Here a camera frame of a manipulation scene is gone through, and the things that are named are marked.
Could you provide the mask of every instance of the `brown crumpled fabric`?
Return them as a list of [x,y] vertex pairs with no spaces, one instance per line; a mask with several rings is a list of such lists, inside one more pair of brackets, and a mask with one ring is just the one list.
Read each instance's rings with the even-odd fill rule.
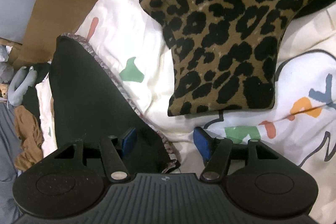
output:
[[24,106],[14,109],[14,114],[15,131],[21,140],[21,148],[23,149],[23,152],[16,157],[14,165],[17,169],[26,171],[43,159],[41,149],[44,141],[43,134],[35,116]]

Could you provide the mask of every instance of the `tan plush toy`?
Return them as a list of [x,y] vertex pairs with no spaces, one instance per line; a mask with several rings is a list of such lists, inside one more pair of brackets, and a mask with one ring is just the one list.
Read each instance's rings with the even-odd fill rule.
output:
[[9,85],[7,84],[0,84],[0,97],[7,99],[7,91],[8,91]]

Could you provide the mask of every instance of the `leopard print clothing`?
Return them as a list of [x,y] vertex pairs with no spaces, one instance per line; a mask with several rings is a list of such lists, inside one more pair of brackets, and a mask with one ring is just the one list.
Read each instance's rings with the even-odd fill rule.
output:
[[168,115],[272,108],[281,39],[311,1],[139,0],[172,51]]
[[114,85],[118,88],[120,93],[123,95],[125,100],[129,103],[131,108],[135,111],[135,113],[151,128],[156,132],[162,139],[163,145],[169,154],[171,162],[168,163],[167,167],[164,169],[162,173],[167,173],[172,170],[175,170],[177,167],[179,167],[179,163],[177,161],[176,155],[173,152],[172,146],[169,143],[166,136],[159,130],[157,130],[142,113],[138,110],[136,105],[133,103],[132,99],[128,95],[127,91],[123,88],[122,84],[119,82],[118,78],[111,72],[109,67],[103,62],[103,60],[95,53],[93,48],[90,46],[90,44],[87,42],[86,38],[81,37],[80,35],[76,35],[73,33],[64,33],[63,36],[69,37],[75,41],[77,41],[96,61],[97,63],[104,69],[105,73],[110,77],[111,81],[114,83]]

